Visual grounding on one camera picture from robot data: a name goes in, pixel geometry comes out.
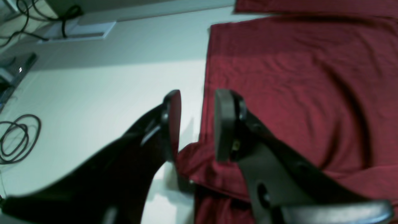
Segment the red cloth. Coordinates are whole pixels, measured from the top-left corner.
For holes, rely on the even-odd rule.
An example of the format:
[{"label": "red cloth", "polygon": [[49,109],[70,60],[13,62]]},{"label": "red cloth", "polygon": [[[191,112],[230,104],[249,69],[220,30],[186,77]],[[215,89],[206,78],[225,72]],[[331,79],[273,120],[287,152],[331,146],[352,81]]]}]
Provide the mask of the red cloth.
[{"label": "red cloth", "polygon": [[398,17],[396,0],[237,0],[236,12],[332,12]]},{"label": "red cloth", "polygon": [[218,88],[241,94],[277,138],[331,178],[364,196],[390,199],[398,214],[394,21],[291,15],[211,27],[200,140],[178,154],[176,166],[200,186],[196,223],[249,224],[239,169],[214,160]]}]

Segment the wrinkled fabric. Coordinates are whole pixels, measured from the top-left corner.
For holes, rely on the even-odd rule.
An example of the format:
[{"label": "wrinkled fabric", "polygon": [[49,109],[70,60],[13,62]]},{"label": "wrinkled fabric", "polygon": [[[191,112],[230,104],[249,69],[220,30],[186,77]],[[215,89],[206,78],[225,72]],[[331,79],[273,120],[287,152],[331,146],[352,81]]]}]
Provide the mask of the wrinkled fabric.
[{"label": "wrinkled fabric", "polygon": [[213,25],[200,139],[176,157],[179,174],[199,185],[195,222],[254,222],[238,167],[215,162],[219,88],[242,95],[277,138],[328,176],[389,199],[397,214],[397,73],[398,27],[386,18],[289,15]]},{"label": "wrinkled fabric", "polygon": [[237,0],[236,12],[339,13],[398,18],[396,0]]}]

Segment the red towel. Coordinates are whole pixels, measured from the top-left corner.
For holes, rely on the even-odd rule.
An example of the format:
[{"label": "red towel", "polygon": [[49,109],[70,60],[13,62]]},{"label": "red towel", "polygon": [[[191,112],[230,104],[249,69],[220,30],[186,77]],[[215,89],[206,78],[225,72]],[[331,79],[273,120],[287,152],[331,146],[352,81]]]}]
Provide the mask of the red towel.
[{"label": "red towel", "polygon": [[323,13],[211,27],[201,137],[178,154],[176,166],[199,185],[196,223],[253,223],[239,169],[214,161],[218,88],[241,94],[277,138],[331,178],[397,208],[395,21]]}]

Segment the desk surface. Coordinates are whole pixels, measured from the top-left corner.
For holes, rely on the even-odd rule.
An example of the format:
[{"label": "desk surface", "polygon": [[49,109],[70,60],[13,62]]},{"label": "desk surface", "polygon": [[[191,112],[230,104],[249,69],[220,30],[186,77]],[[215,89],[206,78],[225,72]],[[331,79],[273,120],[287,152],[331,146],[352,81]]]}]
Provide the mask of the desk surface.
[{"label": "desk surface", "polygon": [[[119,22],[102,41],[12,46],[7,54],[34,51],[39,60],[0,120],[31,113],[43,126],[24,161],[0,167],[0,193],[23,195],[59,180],[120,137],[173,89],[180,89],[182,97],[179,148],[197,141],[209,27],[259,17],[232,11]],[[166,163],[154,177],[142,223],[191,223],[192,217],[193,196],[178,191],[172,165]]]}]

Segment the black wire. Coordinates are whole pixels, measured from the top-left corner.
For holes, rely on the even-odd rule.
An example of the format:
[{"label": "black wire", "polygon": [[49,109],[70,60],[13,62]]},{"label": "black wire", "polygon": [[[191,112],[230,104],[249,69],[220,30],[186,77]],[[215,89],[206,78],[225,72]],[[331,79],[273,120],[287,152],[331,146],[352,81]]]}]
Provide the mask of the black wire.
[{"label": "black wire", "polygon": [[17,16],[13,16],[12,19],[9,19],[9,20],[6,20],[6,21],[7,21],[7,22],[12,21],[12,20],[14,20],[14,19],[16,19],[16,18],[19,18],[19,17],[22,16],[22,15],[23,15],[23,14],[20,13],[20,14],[18,14]]},{"label": "black wire", "polygon": [[[18,7],[18,9],[20,9],[20,7],[18,6],[18,2],[19,2],[19,1],[22,1],[22,0],[17,0],[17,7]],[[49,40],[49,39],[47,39],[47,38],[40,37],[40,36],[38,36],[38,35],[36,35],[36,34],[25,32],[25,29],[26,29],[26,27],[27,27],[27,25],[28,25],[28,23],[29,23],[29,8],[28,8],[27,3],[26,3],[25,1],[22,1],[22,2],[23,2],[23,4],[25,5],[25,8],[27,9],[26,12],[25,12],[25,13],[26,13],[26,21],[25,21],[25,24],[24,24],[24,26],[22,27],[22,29],[20,29],[19,31],[14,32],[14,33],[13,33],[11,36],[9,36],[9,37],[0,36],[0,39],[7,39],[7,41],[6,41],[4,44],[1,44],[1,45],[0,45],[0,48],[5,47],[6,45],[8,45],[8,44],[10,43],[10,41],[11,41],[14,37],[18,36],[18,35],[21,34],[21,33],[24,33],[24,34],[33,36],[33,37],[35,37],[35,38],[39,38],[39,39],[41,39],[41,40],[43,40],[43,41],[48,41],[48,40]]]},{"label": "black wire", "polygon": [[[26,34],[26,35],[29,35],[29,36],[32,36],[32,37],[35,37],[35,38],[38,38],[38,39],[41,39],[41,40],[43,40],[43,41],[48,41],[48,40],[49,40],[48,38],[44,38],[44,37],[41,37],[41,36],[39,36],[39,35],[36,35],[36,34],[33,34],[33,33],[28,33],[28,32],[25,31],[25,29],[26,29],[26,27],[27,27],[27,24],[28,24],[28,22],[29,22],[29,19],[33,19],[33,20],[37,20],[37,21],[41,21],[41,22],[58,22],[58,21],[61,21],[61,22],[62,22],[62,36],[63,36],[64,38],[68,38],[68,36],[66,35],[66,31],[65,31],[65,27],[66,27],[66,22],[67,22],[67,20],[75,19],[75,18],[77,18],[77,17],[83,15],[83,11],[82,11],[81,7],[78,6],[78,5],[74,5],[74,6],[70,7],[70,8],[66,11],[66,13],[65,13],[63,16],[60,16],[59,18],[51,18],[51,17],[48,17],[48,16],[46,16],[45,14],[43,14],[41,11],[39,11],[39,9],[36,7],[36,2],[37,2],[37,1],[38,1],[38,0],[36,0],[36,1],[35,1],[35,0],[32,0],[32,5],[31,5],[30,7],[28,7],[28,5],[27,5],[27,3],[25,2],[25,0],[17,0],[16,5],[17,5],[17,8],[18,8],[19,12],[20,12],[21,14],[23,14],[23,15],[26,16],[25,25],[23,26],[22,29],[20,29],[19,31],[14,32],[14,33],[13,33],[11,36],[9,36],[9,37],[0,36],[0,39],[6,39],[6,40],[7,40],[4,44],[1,44],[1,45],[0,45],[0,48],[5,47],[6,45],[8,45],[8,44],[10,43],[10,41],[11,41],[14,37],[16,37],[17,35],[19,35],[19,34],[21,34],[21,33]],[[21,7],[20,7],[20,5],[19,5],[20,2],[22,2],[22,3],[24,4],[26,11],[24,11],[24,10],[21,9]],[[29,14],[29,9],[30,9],[31,7],[33,7],[34,10],[35,10],[40,16],[44,17],[44,19],[43,19],[43,18],[38,18],[38,17],[35,17],[35,16],[31,16],[31,15]]]},{"label": "black wire", "polygon": [[[18,2],[19,1],[23,1],[24,0],[17,0],[17,8],[18,10],[24,14],[25,16],[29,16],[26,14],[26,12],[24,12],[19,6],[18,6]],[[71,20],[71,19],[75,19],[81,15],[83,15],[83,11],[82,8],[78,5],[74,5],[72,7],[70,7],[63,16],[60,16],[58,18],[52,18],[49,17],[47,15],[45,15],[44,13],[42,13],[37,7],[36,7],[36,3],[34,0],[32,0],[32,6],[33,9],[37,12],[37,14],[39,14],[40,16],[42,16],[43,18],[39,18],[39,17],[35,17],[35,16],[29,16],[31,19],[33,20],[37,20],[37,21],[42,21],[42,22],[62,22],[62,36],[64,38],[68,38],[68,36],[66,35],[66,31],[65,31],[65,27],[66,27],[66,22],[67,20]]]},{"label": "black wire", "polygon": [[[18,121],[23,118],[29,118],[29,117],[34,118],[37,121],[37,130],[36,130],[36,135],[33,140],[33,143],[31,145],[31,147],[28,149],[28,147],[27,147],[28,143],[29,143],[28,127],[26,124],[18,124]],[[2,122],[0,122],[0,124],[9,124],[10,125],[10,126],[8,126],[6,132],[3,134],[3,136],[0,138],[0,165],[13,164],[13,163],[17,163],[17,162],[24,160],[30,154],[30,152],[36,145],[37,139],[39,138],[40,131],[41,131],[41,120],[36,115],[25,114],[25,115],[18,117],[13,122],[2,121]],[[20,128],[23,130],[23,132],[24,132],[23,139],[18,144],[18,146],[15,147],[14,150],[12,150],[12,152],[6,153],[4,151],[4,140],[6,139],[6,137],[9,133],[13,132],[17,128]],[[17,153],[17,151],[23,144],[24,144],[24,146],[19,151],[19,153]]]}]

